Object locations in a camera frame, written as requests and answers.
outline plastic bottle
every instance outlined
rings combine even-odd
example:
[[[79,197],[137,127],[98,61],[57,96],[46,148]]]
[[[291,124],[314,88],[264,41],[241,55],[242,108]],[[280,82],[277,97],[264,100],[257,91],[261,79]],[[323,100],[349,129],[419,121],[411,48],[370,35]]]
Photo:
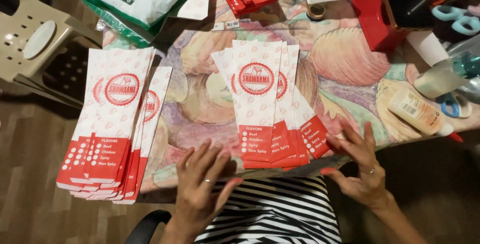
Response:
[[[463,139],[445,122],[445,115],[408,88],[396,92],[388,109],[426,135],[437,134],[457,142]]]
[[[413,82],[421,94],[437,98],[480,75],[480,34],[455,46],[449,55]]]

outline plastic chair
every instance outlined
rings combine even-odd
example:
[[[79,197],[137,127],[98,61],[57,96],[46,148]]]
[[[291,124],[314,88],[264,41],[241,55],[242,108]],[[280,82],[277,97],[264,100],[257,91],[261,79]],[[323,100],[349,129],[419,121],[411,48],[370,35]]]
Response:
[[[167,224],[172,215],[166,210],[154,210],[135,226],[124,244],[149,244],[159,223]]]
[[[0,36],[4,39],[0,41],[0,78],[22,85],[33,93],[81,108],[81,101],[47,87],[43,75],[52,60],[73,39],[85,37],[102,48],[101,35],[39,0],[20,0],[12,16],[0,12],[0,22]]]

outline beige plastic chair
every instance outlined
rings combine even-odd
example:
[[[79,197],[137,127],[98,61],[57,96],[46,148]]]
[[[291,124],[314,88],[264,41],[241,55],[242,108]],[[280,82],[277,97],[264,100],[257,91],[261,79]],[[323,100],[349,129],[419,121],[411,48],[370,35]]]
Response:
[[[34,41],[27,46],[29,39],[40,26],[43,31],[39,31],[36,38],[33,36]],[[74,38],[85,37],[102,48],[101,35],[69,14],[39,0],[20,0],[20,5],[13,16],[0,12],[0,37],[3,37],[0,44],[0,78],[20,84],[31,92],[52,100],[77,108],[83,106],[82,101],[45,86],[42,76],[52,60]],[[32,56],[34,55],[32,51],[39,53],[26,59],[24,53]]]

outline black chair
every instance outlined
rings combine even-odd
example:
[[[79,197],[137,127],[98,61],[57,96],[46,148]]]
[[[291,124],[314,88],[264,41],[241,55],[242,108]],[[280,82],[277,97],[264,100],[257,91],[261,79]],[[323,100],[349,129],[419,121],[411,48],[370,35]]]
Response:
[[[159,223],[167,224],[172,215],[166,210],[155,210],[147,214],[135,226],[124,244],[149,244]]]

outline barcode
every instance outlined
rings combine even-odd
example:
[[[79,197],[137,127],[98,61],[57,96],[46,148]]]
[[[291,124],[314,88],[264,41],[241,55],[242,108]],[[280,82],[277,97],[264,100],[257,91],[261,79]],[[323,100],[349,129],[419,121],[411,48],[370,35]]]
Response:
[[[409,106],[409,105],[406,104],[406,103],[404,103],[404,104],[402,105],[402,108],[405,109],[405,111],[406,111],[407,113],[409,113],[410,115],[413,115],[413,114],[415,114],[415,112],[417,112],[417,110],[416,110],[415,108]]]
[[[226,27],[227,28],[234,28],[234,27],[239,27],[240,26],[240,23],[238,22],[238,20],[235,20],[235,21],[228,21],[226,23]]]

